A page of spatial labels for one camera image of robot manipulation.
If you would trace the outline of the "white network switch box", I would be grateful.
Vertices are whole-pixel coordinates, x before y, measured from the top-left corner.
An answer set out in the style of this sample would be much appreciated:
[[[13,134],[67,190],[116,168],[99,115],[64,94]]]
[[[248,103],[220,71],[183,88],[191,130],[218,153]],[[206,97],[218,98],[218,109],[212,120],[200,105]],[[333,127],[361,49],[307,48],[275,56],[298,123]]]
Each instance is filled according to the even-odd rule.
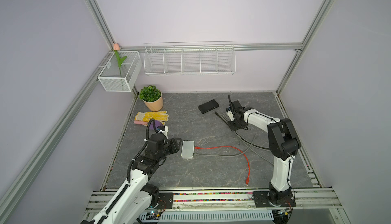
[[[183,159],[193,159],[194,156],[194,141],[185,140],[182,143],[181,157]]]

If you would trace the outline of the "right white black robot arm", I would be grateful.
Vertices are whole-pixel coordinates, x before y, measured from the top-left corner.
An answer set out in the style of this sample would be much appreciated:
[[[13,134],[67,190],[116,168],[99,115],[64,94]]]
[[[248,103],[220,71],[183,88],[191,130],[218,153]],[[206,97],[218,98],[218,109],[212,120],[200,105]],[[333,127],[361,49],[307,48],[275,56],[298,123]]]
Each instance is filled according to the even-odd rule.
[[[252,107],[241,106],[239,101],[231,100],[226,113],[229,125],[235,129],[246,129],[248,125],[253,125],[267,132],[269,149],[274,160],[268,200],[274,205],[292,200],[292,166],[301,147],[292,121],[262,114]]]

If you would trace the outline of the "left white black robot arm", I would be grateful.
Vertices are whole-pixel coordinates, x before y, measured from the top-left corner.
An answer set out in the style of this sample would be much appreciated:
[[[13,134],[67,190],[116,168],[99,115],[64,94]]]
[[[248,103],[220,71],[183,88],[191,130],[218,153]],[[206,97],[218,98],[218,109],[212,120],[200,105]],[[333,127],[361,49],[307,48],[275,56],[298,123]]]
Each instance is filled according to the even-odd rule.
[[[147,136],[127,169],[127,177],[110,201],[83,224],[133,224],[147,208],[158,205],[159,188],[149,183],[171,154],[181,150],[181,138],[167,138],[163,131]]]

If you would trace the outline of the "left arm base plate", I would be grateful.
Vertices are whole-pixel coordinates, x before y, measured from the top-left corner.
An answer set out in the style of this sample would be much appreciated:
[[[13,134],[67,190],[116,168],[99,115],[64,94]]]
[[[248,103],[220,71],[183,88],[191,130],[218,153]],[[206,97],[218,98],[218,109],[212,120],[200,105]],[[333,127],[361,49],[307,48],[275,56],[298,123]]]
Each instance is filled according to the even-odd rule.
[[[160,192],[152,196],[152,201],[148,209],[172,209],[174,194],[172,192]]]

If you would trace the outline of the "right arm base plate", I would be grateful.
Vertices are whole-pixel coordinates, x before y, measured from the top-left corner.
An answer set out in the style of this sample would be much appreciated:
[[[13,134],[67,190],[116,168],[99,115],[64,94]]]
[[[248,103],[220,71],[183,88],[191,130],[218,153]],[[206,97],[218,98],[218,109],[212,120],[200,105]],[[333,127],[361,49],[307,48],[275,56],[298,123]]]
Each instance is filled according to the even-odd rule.
[[[296,207],[292,190],[288,189],[282,192],[254,191],[252,200],[257,208],[261,207]]]

